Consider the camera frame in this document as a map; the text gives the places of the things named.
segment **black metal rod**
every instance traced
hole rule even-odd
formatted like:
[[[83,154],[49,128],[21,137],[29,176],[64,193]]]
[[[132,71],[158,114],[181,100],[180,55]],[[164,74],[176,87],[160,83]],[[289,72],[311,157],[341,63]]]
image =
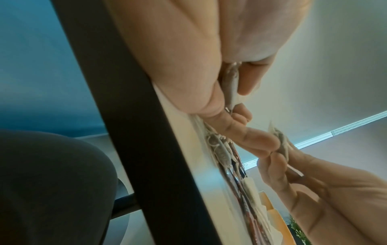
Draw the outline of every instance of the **black metal rod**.
[[[134,194],[118,198],[114,201],[112,217],[110,219],[112,220],[125,214],[136,212],[140,209],[140,205],[138,205]]]

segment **human hand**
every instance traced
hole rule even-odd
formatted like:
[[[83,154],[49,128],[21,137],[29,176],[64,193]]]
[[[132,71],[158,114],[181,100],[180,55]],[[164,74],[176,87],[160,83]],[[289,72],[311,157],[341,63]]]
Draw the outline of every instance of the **human hand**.
[[[243,62],[238,92],[259,85],[278,49],[305,15],[310,0],[105,0],[132,54],[181,111],[200,115],[257,156],[279,141],[248,128],[243,106],[229,115],[217,82],[222,62]]]
[[[259,160],[263,181],[285,204],[313,245],[387,244],[387,182],[364,170],[345,167],[292,146],[283,155]]]

